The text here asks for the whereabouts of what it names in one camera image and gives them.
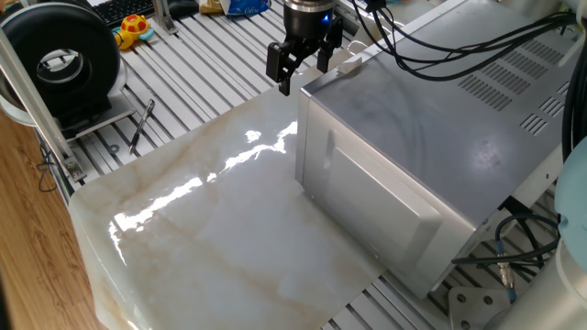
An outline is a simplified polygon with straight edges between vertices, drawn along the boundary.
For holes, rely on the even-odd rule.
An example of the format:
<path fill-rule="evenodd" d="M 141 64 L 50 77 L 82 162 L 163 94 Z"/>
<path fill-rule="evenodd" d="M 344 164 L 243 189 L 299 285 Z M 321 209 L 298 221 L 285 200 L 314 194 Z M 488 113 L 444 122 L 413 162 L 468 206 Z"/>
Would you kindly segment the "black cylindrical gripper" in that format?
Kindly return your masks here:
<path fill-rule="evenodd" d="M 343 18 L 334 18 L 333 8 L 304 12 L 285 7 L 283 23 L 285 40 L 269 44 L 266 75 L 278 84 L 284 96 L 289 96 L 291 78 L 307 57 L 305 43 L 320 45 L 316 67 L 322 73 L 328 71 L 334 50 L 342 44 Z"/>

